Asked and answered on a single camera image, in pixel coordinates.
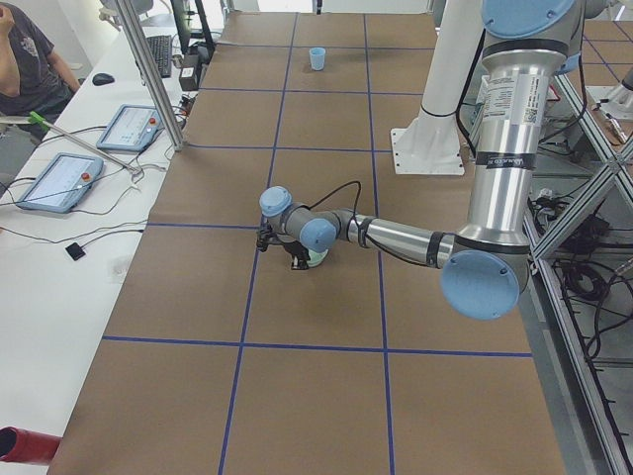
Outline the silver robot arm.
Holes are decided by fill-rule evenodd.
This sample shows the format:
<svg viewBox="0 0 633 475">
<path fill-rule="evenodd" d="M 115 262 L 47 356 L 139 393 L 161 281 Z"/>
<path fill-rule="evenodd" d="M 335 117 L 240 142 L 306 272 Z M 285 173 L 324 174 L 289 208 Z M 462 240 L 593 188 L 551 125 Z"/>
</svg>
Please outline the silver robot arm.
<svg viewBox="0 0 633 475">
<path fill-rule="evenodd" d="M 553 77 L 582 61 L 584 23 L 602 1 L 450 1 L 440 22 L 417 117 L 392 133 L 396 169 L 407 174 L 461 172 L 456 127 L 472 74 L 488 74 L 474 150 L 474 182 L 465 225 L 453 234 L 364 216 L 320 211 L 284 187 L 260 197 L 257 247 L 280 245 L 293 269 L 320 263 L 337 240 L 376 248 L 437 268 L 447 302 L 460 314 L 492 320 L 524 290 L 529 243 L 522 229 Z"/>
</svg>

